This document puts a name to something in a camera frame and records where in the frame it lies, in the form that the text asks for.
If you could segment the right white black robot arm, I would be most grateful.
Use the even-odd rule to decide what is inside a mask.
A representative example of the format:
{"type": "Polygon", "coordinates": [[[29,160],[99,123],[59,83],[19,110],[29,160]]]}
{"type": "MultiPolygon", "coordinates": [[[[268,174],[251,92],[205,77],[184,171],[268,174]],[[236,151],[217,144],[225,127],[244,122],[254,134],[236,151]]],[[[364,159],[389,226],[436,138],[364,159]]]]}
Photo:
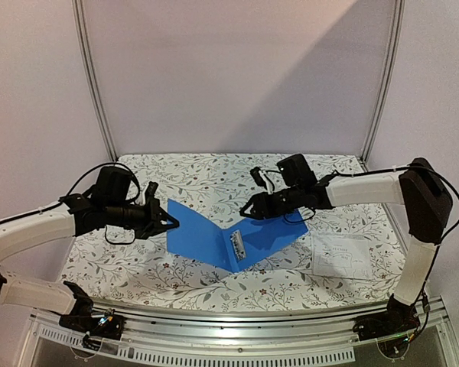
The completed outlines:
{"type": "Polygon", "coordinates": [[[388,310],[380,317],[386,333],[397,333],[409,322],[409,311],[419,300],[449,233],[454,205],[453,188],[426,158],[414,158],[398,167],[359,173],[334,171],[317,177],[303,154],[279,161],[285,188],[253,194],[241,207],[241,216],[265,220],[306,208],[312,211],[382,204],[402,233],[405,264],[388,310]]]}

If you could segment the blue ring binder folder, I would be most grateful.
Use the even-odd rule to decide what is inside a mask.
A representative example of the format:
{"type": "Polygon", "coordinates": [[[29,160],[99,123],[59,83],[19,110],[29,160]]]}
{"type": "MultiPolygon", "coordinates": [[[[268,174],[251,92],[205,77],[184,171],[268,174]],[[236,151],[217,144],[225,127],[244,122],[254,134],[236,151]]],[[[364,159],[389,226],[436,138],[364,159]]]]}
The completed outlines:
{"type": "Polygon", "coordinates": [[[301,214],[266,220],[245,218],[227,229],[178,203],[168,211],[180,226],[167,234],[167,250],[174,254],[236,273],[274,255],[308,232],[301,214]]]}

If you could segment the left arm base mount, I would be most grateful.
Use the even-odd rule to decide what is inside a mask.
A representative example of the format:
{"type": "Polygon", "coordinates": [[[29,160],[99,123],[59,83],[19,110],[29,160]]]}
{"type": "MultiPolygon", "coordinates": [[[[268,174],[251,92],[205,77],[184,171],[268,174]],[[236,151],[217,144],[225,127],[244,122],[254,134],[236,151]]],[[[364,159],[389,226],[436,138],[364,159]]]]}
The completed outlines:
{"type": "Polygon", "coordinates": [[[73,293],[73,309],[59,320],[63,328],[83,333],[82,347],[98,352],[103,339],[120,340],[125,328],[126,318],[108,309],[104,313],[94,313],[93,301],[77,284],[63,283],[73,293]]]}

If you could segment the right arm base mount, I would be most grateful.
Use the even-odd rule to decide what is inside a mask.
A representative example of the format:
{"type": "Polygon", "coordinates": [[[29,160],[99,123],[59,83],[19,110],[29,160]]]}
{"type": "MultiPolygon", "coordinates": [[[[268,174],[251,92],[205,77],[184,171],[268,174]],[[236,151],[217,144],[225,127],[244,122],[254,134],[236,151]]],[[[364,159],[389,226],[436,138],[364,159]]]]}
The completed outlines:
{"type": "Polygon", "coordinates": [[[403,359],[410,344],[427,326],[431,308],[426,293],[422,294],[422,309],[425,314],[423,323],[415,304],[407,306],[390,297],[384,311],[357,317],[352,331],[359,341],[375,339],[378,350],[387,359],[403,359]]]}

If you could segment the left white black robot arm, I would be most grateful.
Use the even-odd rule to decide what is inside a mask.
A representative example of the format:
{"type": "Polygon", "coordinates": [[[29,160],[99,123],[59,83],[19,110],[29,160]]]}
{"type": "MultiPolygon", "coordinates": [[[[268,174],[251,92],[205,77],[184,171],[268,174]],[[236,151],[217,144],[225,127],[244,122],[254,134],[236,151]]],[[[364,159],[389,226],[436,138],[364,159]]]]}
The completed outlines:
{"type": "MultiPolygon", "coordinates": [[[[115,226],[133,232],[135,239],[148,239],[180,223],[156,198],[158,185],[141,188],[138,178],[119,162],[95,166],[96,182],[83,193],[69,190],[56,202],[30,212],[0,219],[0,262],[58,239],[76,238],[94,230],[115,226]]],[[[69,318],[81,331],[98,326],[93,302],[74,283],[54,283],[23,278],[0,271],[0,304],[49,310],[69,318]]]]}

